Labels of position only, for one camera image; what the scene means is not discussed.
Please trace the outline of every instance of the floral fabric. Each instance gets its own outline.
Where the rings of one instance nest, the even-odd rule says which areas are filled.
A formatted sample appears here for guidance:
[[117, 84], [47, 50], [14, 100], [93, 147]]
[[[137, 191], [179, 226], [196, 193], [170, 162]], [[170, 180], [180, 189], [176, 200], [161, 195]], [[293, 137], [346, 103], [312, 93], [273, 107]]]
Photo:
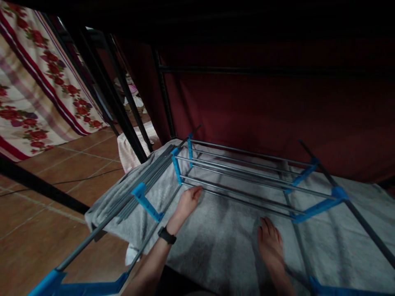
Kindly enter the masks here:
[[107, 124], [41, 14], [0, 1], [0, 153], [20, 161]]

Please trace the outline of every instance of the black cable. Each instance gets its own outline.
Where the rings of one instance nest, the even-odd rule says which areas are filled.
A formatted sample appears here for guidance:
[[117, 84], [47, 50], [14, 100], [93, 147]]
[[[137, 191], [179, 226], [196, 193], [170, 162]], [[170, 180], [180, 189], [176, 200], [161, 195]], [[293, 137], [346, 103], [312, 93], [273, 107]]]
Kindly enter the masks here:
[[[111, 172], [113, 172], [113, 171], [119, 171], [119, 170], [121, 170], [121, 169], [114, 169], [114, 170], [111, 170], [111, 171], [102, 173], [102, 174], [100, 174], [100, 175], [97, 175], [97, 176], [93, 176], [93, 177], [89, 177], [89, 178], [84, 178], [84, 179], [79, 179], [79, 180], [58, 182], [58, 183], [54, 183], [54, 184], [52, 184], [52, 185], [59, 185], [59, 184], [65, 184], [65, 183], [72, 183], [72, 182], [78, 182], [78, 181], [85, 181], [85, 180], [89, 180], [89, 179], [93, 179], [93, 178], [96, 178], [96, 177], [103, 176], [103, 175], [105, 175], [105, 174], [107, 174], [107, 173], [111, 173]], [[6, 196], [6, 195], [9, 195], [9, 194], [13, 194], [13, 193], [22, 192], [22, 191], [29, 191], [29, 190], [32, 190], [32, 189], [26, 188], [26, 189], [21, 189], [21, 190], [12, 191], [12, 192], [8, 192], [8, 193], [6, 193], [6, 194], [0, 195], [0, 197]]]

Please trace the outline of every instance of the watch strap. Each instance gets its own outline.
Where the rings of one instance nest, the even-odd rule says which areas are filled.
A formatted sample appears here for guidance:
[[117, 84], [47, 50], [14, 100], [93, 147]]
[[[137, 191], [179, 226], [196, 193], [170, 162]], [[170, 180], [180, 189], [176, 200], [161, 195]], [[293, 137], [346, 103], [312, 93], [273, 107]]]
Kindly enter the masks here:
[[166, 227], [161, 227], [158, 231], [158, 236], [163, 238], [169, 245], [173, 245], [176, 242], [177, 237], [168, 233]]

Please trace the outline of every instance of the terracotta tile floor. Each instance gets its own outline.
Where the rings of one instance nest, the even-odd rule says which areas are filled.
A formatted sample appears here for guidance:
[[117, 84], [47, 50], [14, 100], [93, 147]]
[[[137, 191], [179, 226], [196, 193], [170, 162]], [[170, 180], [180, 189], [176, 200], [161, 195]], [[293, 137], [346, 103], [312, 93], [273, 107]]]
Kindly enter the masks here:
[[[110, 128], [63, 144], [18, 165], [88, 206], [124, 174]], [[24, 189], [0, 176], [0, 194]], [[26, 295], [89, 234], [83, 215], [34, 192], [0, 198], [1, 295]], [[66, 282], [114, 281], [125, 271], [128, 243], [105, 235], [91, 243], [66, 269]]]

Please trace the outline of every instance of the dark red curtain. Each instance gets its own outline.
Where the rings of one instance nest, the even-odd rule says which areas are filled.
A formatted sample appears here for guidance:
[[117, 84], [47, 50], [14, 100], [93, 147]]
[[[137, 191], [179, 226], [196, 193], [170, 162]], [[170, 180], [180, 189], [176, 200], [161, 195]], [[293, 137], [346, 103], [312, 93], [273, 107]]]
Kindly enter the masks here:
[[[170, 140], [145, 44], [119, 39], [162, 142]], [[159, 48], [171, 66], [379, 69], [395, 66], [395, 39], [331, 39]], [[335, 175], [379, 182], [395, 172], [395, 85], [388, 79], [166, 74], [177, 136], [308, 161], [303, 139]]]

